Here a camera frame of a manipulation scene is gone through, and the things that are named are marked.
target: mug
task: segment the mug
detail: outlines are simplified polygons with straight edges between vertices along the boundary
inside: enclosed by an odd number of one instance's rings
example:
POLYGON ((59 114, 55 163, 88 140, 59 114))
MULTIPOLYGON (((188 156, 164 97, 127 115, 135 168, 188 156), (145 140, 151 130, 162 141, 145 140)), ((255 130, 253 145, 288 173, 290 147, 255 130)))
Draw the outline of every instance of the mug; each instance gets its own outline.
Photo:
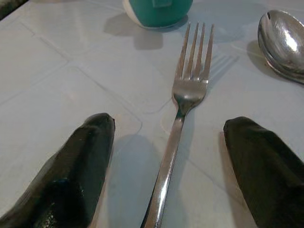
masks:
POLYGON ((123 0, 127 15, 144 28, 163 28, 185 17, 193 0, 123 0))

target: spoon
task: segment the spoon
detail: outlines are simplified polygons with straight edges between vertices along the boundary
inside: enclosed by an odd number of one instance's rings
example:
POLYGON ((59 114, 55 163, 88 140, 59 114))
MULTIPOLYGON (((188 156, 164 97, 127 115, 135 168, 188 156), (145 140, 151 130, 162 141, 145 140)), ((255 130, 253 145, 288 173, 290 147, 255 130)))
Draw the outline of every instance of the spoon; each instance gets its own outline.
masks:
POLYGON ((304 26, 290 14, 271 10, 258 25, 258 44, 279 75, 304 84, 304 26))

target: table surface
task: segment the table surface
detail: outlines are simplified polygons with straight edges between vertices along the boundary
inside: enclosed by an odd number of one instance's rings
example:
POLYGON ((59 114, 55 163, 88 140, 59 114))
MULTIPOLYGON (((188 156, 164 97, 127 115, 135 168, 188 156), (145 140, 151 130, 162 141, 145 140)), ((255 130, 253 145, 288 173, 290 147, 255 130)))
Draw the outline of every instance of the table surface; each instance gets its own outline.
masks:
POLYGON ((145 30, 120 0, 32 0, 0 22, 0 215, 90 115, 115 120, 98 227, 144 217, 175 117, 171 87, 190 22, 216 26, 208 94, 186 119, 164 228, 256 228, 225 147, 226 120, 247 116, 304 160, 304 90, 266 65, 260 17, 302 0, 194 0, 173 28, 145 30))

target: fork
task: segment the fork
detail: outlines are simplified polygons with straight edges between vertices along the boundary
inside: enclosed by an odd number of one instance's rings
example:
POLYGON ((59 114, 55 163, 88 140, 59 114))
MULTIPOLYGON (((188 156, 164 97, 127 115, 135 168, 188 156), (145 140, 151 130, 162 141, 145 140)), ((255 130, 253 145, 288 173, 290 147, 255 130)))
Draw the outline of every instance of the fork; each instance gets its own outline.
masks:
POLYGON ((161 227, 162 215, 164 212, 169 183, 172 176, 173 166, 185 118, 191 109, 198 106, 202 102, 207 92, 208 77, 211 64, 214 25, 212 24, 211 27, 204 70, 202 71, 202 73, 200 73, 205 23, 203 24, 202 33, 200 36, 196 66, 194 72, 191 73, 198 28, 199 23, 196 24, 194 39, 190 50, 189 62, 183 74, 190 23, 188 24, 186 30, 186 35, 181 49, 180 59, 177 64, 175 79, 172 88, 172 99, 177 104, 178 111, 172 126, 172 130, 167 143, 167 148, 162 159, 159 173, 154 185, 153 193, 150 198, 149 206, 147 208, 145 217, 142 221, 141 228, 161 227))

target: fork tines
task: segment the fork tines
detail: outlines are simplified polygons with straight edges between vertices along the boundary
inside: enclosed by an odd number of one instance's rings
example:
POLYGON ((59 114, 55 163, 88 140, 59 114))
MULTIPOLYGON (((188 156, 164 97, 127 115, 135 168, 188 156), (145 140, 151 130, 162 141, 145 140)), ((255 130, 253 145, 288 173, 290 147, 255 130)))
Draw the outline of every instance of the fork tines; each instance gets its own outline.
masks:
POLYGON ((201 66, 201 56, 202 56, 202 51, 203 51, 204 34, 205 34, 205 23, 203 23, 203 27, 202 27, 202 31, 201 31, 196 65, 195 65, 194 71, 192 71, 193 57, 194 57, 198 30, 199 30, 199 23, 197 23, 196 27, 195 27, 194 38, 193 38, 193 43, 191 46, 189 61, 188 61, 187 68, 183 75, 183 68, 184 68, 185 56, 186 56, 186 51, 187 51, 187 43, 188 43, 188 37, 189 37, 189 31, 190 31, 190 23, 188 24, 184 43, 183 43, 181 53, 180 53, 180 59, 178 61, 176 72, 175 72, 175 80, 181 80, 181 79, 207 80, 208 79, 208 75, 209 75, 209 71, 210 71, 210 64, 211 64, 214 24, 212 24, 212 26, 211 26, 211 32, 210 32, 209 43, 208 43, 208 48, 207 48, 207 53, 206 53, 204 70, 201 75, 200 75, 200 66, 201 66))

